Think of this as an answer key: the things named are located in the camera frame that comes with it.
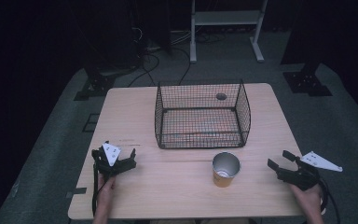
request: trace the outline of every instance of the shelf leg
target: shelf leg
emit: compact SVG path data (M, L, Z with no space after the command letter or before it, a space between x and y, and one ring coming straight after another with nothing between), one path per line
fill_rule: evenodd
M255 57L257 58L257 61L259 63L264 62L264 57L263 57L263 54L261 53L260 47L258 47L257 41L258 41L258 37L260 36L261 25L263 24L264 15L266 14L266 8L267 8L268 1L269 0L263 1L263 6L261 7L260 14L258 16L257 26L255 27L255 36L250 37L251 43L252 43L252 48L254 49L254 52L255 52Z
M191 40L190 40L190 62L197 62L196 48L196 0L193 0L191 6Z

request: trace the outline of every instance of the forearm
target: forearm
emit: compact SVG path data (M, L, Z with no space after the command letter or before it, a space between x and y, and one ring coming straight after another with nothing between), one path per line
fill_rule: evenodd
M109 211L110 209L103 207L102 205L97 206L92 224L106 224L109 217Z
M319 216L307 216L307 224L324 224L324 220L322 219L322 215Z

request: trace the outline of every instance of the wooden table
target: wooden table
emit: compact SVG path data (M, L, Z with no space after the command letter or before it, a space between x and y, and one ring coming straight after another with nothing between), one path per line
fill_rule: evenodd
M112 89L108 92L76 194L71 219L92 219L91 150L109 140L121 147L120 159L136 148L137 167L117 177L111 218L203 218L299 216L301 210L285 183L267 167L268 158L296 170L282 157L300 156L296 140L269 84L245 84L252 126L245 147L228 149L160 149L154 134L156 87ZM212 159L230 151L241 160L241 171L227 188L213 183Z

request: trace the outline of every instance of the human hand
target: human hand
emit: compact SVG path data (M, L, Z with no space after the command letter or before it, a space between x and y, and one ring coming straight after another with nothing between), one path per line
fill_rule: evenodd
M319 184L310 189L301 190L297 186L289 184L290 190L295 194L298 205L304 212L308 224L323 224L321 214L322 189Z
M112 208L113 190L115 188L116 177L110 177L104 182L103 175L98 174L98 196L97 196L97 209L93 224L107 223L109 212Z

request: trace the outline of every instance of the wire cage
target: wire cage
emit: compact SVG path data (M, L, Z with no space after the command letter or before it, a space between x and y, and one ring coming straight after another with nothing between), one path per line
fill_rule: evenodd
M241 80L158 84L155 134L160 148L244 147L250 127Z

